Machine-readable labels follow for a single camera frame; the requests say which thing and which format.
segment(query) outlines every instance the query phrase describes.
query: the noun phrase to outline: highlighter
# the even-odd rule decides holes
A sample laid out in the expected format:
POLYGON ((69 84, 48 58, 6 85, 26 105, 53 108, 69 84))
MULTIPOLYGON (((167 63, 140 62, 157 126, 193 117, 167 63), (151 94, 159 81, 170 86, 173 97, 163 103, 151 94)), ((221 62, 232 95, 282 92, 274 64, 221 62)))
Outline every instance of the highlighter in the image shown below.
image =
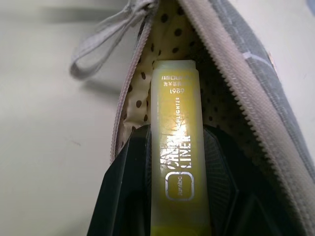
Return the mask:
POLYGON ((151 81, 151 236, 210 236, 199 75, 161 60, 151 81))

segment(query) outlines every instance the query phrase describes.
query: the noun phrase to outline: fabric loop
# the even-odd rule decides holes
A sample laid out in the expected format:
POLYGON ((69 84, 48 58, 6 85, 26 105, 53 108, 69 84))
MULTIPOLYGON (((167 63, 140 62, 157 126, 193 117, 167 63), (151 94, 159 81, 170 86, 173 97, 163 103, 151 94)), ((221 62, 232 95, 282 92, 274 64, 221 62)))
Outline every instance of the fabric loop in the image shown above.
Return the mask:
POLYGON ((132 4, 131 0, 129 0, 122 11, 101 21, 96 26, 95 32, 83 40, 75 50, 71 60, 71 75, 76 79, 83 80, 99 71, 119 44, 126 31, 144 19, 154 6, 155 0, 137 0, 135 4, 132 4), (100 60, 86 68, 78 65, 80 59, 96 50, 116 34, 118 34, 116 39, 107 47, 104 56, 100 60))

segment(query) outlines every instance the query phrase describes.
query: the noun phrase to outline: polka dot lining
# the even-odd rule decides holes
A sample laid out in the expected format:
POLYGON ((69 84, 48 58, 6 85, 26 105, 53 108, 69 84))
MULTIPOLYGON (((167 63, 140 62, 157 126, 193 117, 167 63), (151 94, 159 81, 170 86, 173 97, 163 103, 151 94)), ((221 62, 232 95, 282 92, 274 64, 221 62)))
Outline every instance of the polka dot lining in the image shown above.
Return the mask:
POLYGON ((150 82, 155 61, 177 59, 196 61, 200 78, 203 123, 225 131, 234 138, 254 164, 260 166, 263 172, 270 172, 263 161, 261 148, 229 88, 175 0, 161 1, 128 89, 118 132, 116 154, 135 128, 150 124, 150 82))

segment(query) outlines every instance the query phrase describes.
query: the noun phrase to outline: white surface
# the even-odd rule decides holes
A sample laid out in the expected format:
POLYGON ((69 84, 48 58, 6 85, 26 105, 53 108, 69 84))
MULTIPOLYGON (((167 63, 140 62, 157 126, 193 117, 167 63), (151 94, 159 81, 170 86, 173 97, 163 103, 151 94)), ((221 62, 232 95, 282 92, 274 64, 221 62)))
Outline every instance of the white surface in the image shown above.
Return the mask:
MULTIPOLYGON (((23 12, 15 2, 4 9, 23 12)), ((315 18, 302 1, 232 3, 271 52, 315 156, 315 18)), ((129 46, 114 52, 95 83, 83 84, 70 78, 68 65, 93 26, 26 19, 0 16, 0 235, 83 236, 109 165, 118 90, 135 35, 129 32, 123 42, 129 46)))
POLYGON ((127 0, 45 0, 45 6, 122 9, 127 0))

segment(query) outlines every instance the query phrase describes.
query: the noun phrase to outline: black plastic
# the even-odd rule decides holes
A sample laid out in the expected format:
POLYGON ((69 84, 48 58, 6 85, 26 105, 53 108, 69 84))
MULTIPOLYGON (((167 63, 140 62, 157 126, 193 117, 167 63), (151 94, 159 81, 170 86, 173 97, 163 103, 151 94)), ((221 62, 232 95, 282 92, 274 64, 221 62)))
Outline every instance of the black plastic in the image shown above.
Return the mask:
MULTIPOLYGON (((261 172, 223 131, 204 127, 209 210, 217 236, 297 236, 261 172)), ((133 131, 107 170, 88 236, 149 236, 151 133, 133 131)))

